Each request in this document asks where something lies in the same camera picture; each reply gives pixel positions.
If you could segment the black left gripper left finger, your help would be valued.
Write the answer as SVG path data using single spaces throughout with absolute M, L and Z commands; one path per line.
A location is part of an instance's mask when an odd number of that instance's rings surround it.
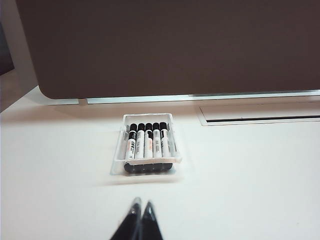
M 141 228 L 142 201 L 135 197 L 132 201 L 127 215 L 114 232 L 111 240 L 139 240 Z

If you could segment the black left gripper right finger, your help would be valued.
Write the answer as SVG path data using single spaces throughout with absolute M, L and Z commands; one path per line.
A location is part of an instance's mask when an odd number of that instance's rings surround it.
M 139 240 L 163 240 L 161 230 L 158 225 L 154 206 L 148 201 L 140 220 L 138 233 Z

